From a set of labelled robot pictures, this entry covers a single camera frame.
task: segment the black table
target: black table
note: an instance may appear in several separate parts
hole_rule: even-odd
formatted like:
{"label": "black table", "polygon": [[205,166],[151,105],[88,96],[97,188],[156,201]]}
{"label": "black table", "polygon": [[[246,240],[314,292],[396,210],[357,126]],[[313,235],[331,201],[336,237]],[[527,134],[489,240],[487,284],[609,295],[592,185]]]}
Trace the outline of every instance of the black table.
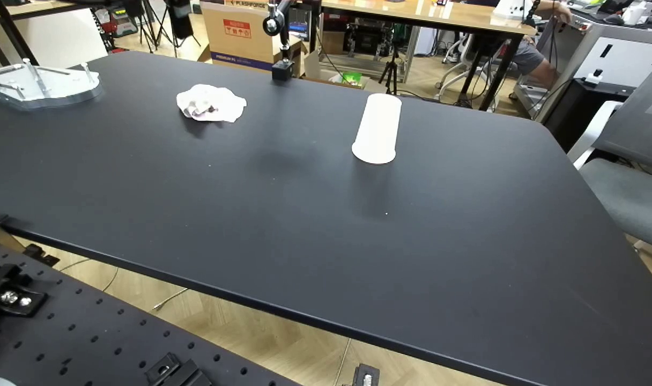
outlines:
{"label": "black table", "polygon": [[[120,54],[105,98],[0,107],[11,230],[500,382],[652,383],[652,276],[527,119],[403,101],[357,162],[366,94]],[[196,81],[248,101],[196,125]]]}

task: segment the floor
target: floor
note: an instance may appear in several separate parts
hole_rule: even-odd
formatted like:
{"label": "floor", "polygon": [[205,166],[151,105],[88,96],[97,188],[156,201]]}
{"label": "floor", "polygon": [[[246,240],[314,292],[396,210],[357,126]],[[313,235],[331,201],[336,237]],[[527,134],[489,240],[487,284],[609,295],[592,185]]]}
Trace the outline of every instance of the floor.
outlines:
{"label": "floor", "polygon": [[[204,45],[205,31],[201,18],[192,16],[192,26],[200,43]],[[136,35],[120,38],[118,46],[146,52],[146,45],[136,41]],[[174,55],[174,48],[165,43],[156,54]],[[192,41],[187,41],[178,48],[178,57],[182,60],[194,60],[196,54],[200,46]],[[414,60],[404,90],[421,96],[432,96],[441,71],[443,64],[440,57]],[[518,115],[520,111],[506,98],[508,88],[510,85],[506,84],[500,91],[497,111]],[[382,383],[386,386],[490,383],[487,380],[231,305],[220,298],[182,289],[72,253],[56,249],[46,250],[60,258],[60,263],[56,266],[57,269],[86,281],[105,294],[122,298],[133,307],[149,311],[151,314],[159,314],[160,319],[167,319],[217,344],[246,355],[248,359],[255,359],[256,365],[267,367],[298,383],[347,386],[352,383],[353,368],[359,362],[382,368]]]}
{"label": "floor", "polygon": [[[176,48],[176,55],[182,60],[196,60],[201,46],[207,43],[205,38],[205,28],[204,18],[200,15],[191,15],[192,30],[196,37],[196,43],[192,38],[187,38],[182,46]],[[115,41],[118,46],[129,48],[129,52],[148,52],[146,43],[138,43],[136,35],[129,35],[125,38]],[[174,46],[170,41],[163,38],[160,46],[155,52],[159,55],[174,55]],[[322,68],[325,71],[357,71],[368,77],[366,90],[368,91],[383,91],[386,88],[378,84],[380,73],[383,71],[383,60],[372,60],[372,55],[357,55],[357,57],[347,57],[347,55],[327,55],[327,60],[322,60]],[[431,98],[434,101],[438,84],[441,75],[451,68],[451,64],[441,64],[441,57],[414,57],[410,77],[404,84],[398,85],[401,94],[410,96],[421,96],[421,98]],[[523,110],[508,98],[510,90],[514,85],[514,75],[508,75],[504,84],[500,85],[497,91],[497,113],[508,113],[508,115],[523,115]],[[469,96],[479,94],[485,88],[483,81],[473,81],[469,88]],[[453,84],[447,91],[441,96],[441,102],[455,102],[457,94],[460,90],[460,81]]]}

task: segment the cable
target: cable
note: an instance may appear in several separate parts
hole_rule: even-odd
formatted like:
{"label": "cable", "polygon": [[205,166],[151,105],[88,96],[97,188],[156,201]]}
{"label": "cable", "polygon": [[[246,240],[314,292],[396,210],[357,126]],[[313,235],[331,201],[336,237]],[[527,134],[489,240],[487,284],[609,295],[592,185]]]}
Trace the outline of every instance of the cable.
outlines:
{"label": "cable", "polygon": [[115,275],[118,275],[118,268],[113,268],[113,275],[112,275],[112,278],[110,278],[110,283],[105,284],[105,289],[102,289],[102,292],[107,292],[107,289],[113,284]]}
{"label": "cable", "polygon": [[329,64],[336,73],[343,73],[343,71],[329,60],[329,55],[324,52],[322,35],[318,35],[318,38],[320,38],[320,46],[322,46],[320,54],[327,60],[327,64]]}
{"label": "cable", "polygon": [[165,305],[170,305],[174,298],[182,295],[185,292],[189,292],[189,289],[185,288],[185,289],[172,294],[170,298],[156,302],[156,305],[151,307],[151,311],[160,311]]}
{"label": "cable", "polygon": [[561,28],[563,28],[565,24],[561,24],[561,18],[558,18],[556,16],[556,30],[553,30],[553,37],[551,37],[551,46],[553,46],[553,52],[556,52],[556,71],[560,71],[560,52],[558,52],[558,35],[561,31]]}
{"label": "cable", "polygon": [[71,269],[72,266],[78,266],[78,263],[84,263],[84,262],[90,262],[90,260],[76,260],[76,262],[72,262],[72,263],[66,263],[63,268],[60,268],[60,272],[66,272],[66,269]]}
{"label": "cable", "polygon": [[398,96],[414,96],[414,98],[421,98],[421,101],[438,102],[438,98],[432,98],[432,96],[423,96],[423,94],[415,94],[415,91],[412,91],[412,90],[398,90],[396,94],[398,94]]}

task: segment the tripod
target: tripod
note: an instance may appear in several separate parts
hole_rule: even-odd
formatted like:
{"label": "tripod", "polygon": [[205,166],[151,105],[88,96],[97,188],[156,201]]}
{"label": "tripod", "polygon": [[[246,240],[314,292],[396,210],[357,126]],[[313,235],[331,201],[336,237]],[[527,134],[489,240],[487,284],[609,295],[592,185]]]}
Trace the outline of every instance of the tripod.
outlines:
{"label": "tripod", "polygon": [[122,3],[131,16],[131,24],[136,30],[136,41],[138,43],[146,41],[148,52],[151,54],[159,46],[159,38],[156,38],[155,26],[151,26],[159,21],[159,16],[156,16],[149,0],[125,0]]}
{"label": "tripod", "polygon": [[[172,3],[167,0],[165,1],[165,11],[163,11],[163,15],[159,18],[159,31],[156,31],[155,41],[159,45],[160,35],[165,35],[165,38],[174,45],[174,55],[176,57],[178,57],[178,46],[182,46],[185,38],[189,38],[189,37],[196,43],[196,46],[201,46],[200,41],[196,41],[196,37],[192,35],[192,26],[191,26],[189,13],[191,13],[191,6],[189,6],[187,0],[182,3]],[[165,30],[167,15],[172,18],[170,26],[172,26],[172,35],[174,37],[170,37],[167,30]]]}
{"label": "tripod", "polygon": [[386,68],[378,80],[380,84],[386,81],[386,94],[396,94],[396,57],[398,57],[398,45],[393,43],[393,57],[389,61],[386,61]]}

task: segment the crumpled white cloth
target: crumpled white cloth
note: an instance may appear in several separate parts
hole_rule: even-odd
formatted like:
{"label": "crumpled white cloth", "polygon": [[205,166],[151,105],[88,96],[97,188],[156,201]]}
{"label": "crumpled white cloth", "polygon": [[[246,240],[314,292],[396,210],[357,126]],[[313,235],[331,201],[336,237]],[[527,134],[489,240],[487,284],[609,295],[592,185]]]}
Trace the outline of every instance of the crumpled white cloth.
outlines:
{"label": "crumpled white cloth", "polygon": [[235,122],[246,101],[226,88],[194,84],[191,90],[176,94],[176,105],[182,115],[196,122]]}

